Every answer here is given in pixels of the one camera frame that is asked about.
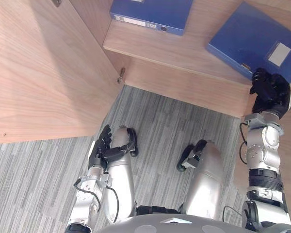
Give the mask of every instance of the gray carpet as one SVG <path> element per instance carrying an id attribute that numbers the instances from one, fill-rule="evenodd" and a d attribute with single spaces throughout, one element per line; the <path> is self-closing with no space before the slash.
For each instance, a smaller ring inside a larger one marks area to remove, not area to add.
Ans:
<path id="1" fill-rule="evenodd" d="M 245 197 L 232 184 L 240 120 L 178 100 L 125 86 L 102 127 L 121 125 L 138 134 L 139 156 L 132 158 L 136 201 L 142 205 L 178 208 L 192 170 L 179 173 L 182 150 L 199 139 L 212 140 L 222 152 L 225 205 L 241 209 Z M 75 199 L 73 182 L 84 175 L 93 137 L 0 144 L 0 233 L 60 233 Z M 234 225 L 240 216 L 227 210 Z M 101 212 L 95 229 L 106 224 Z"/>

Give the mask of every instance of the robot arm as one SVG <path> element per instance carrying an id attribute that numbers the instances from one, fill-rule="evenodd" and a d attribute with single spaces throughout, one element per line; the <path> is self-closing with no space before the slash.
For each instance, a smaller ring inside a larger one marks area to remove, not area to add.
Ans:
<path id="1" fill-rule="evenodd" d="M 255 232 L 277 223 L 291 224 L 278 155 L 279 137 L 283 129 L 278 120 L 288 111 L 290 86 L 280 75 L 258 69 L 253 75 L 250 93 L 258 94 L 253 114 L 245 117 L 248 126 L 247 166 L 250 199 L 242 207 L 242 226 Z"/>
<path id="2" fill-rule="evenodd" d="M 132 181 L 129 156 L 138 154 L 136 133 L 134 129 L 120 128 L 114 136 L 114 147 L 110 148 L 110 131 L 109 125 L 105 126 L 89 157 L 87 175 L 79 177 L 74 183 L 78 191 L 66 233 L 91 233 L 91 225 L 102 207 L 102 200 L 110 204 L 116 199 L 114 206 L 104 205 L 107 219 L 112 222 L 116 222 L 119 214 L 129 217 L 134 208 L 133 186 L 129 187 L 129 182 Z"/>

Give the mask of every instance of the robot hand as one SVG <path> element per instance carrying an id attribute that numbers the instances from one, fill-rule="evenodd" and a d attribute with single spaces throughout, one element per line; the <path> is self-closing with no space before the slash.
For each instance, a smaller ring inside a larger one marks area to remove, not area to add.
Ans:
<path id="1" fill-rule="evenodd" d="M 291 105 L 291 89 L 289 83 L 279 74 L 271 75 L 258 68 L 252 76 L 250 94 L 257 93 L 252 113 L 270 111 L 281 119 Z"/>

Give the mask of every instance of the wooden cabinet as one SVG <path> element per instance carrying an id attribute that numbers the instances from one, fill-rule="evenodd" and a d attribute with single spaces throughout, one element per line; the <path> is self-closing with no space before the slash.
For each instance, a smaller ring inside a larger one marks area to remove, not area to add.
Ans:
<path id="1" fill-rule="evenodd" d="M 123 84 L 68 0 L 0 0 L 0 143 L 93 135 Z"/>
<path id="2" fill-rule="evenodd" d="M 0 0 L 0 143 L 91 135 L 123 82 L 235 117 L 250 81 L 205 46 L 241 0 L 195 0 L 177 36 L 112 21 L 112 0 Z M 291 29 L 291 0 L 250 1 Z"/>

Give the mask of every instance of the wooden shelf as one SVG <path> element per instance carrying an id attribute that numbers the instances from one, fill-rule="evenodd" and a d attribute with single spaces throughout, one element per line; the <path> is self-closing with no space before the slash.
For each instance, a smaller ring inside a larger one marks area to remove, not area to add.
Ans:
<path id="1" fill-rule="evenodd" d="M 132 58 L 125 84 L 234 117 L 251 112 L 249 87 Z"/>
<path id="2" fill-rule="evenodd" d="M 113 20 L 103 47 L 210 79 L 214 78 L 230 84 L 249 87 L 251 82 L 247 78 L 205 49 L 207 43 L 240 2 L 240 0 L 195 0 L 183 36 Z M 265 0 L 248 2 L 291 30 L 291 11 L 288 11 L 291 10 L 291 0 L 281 1 L 281 4 Z"/>

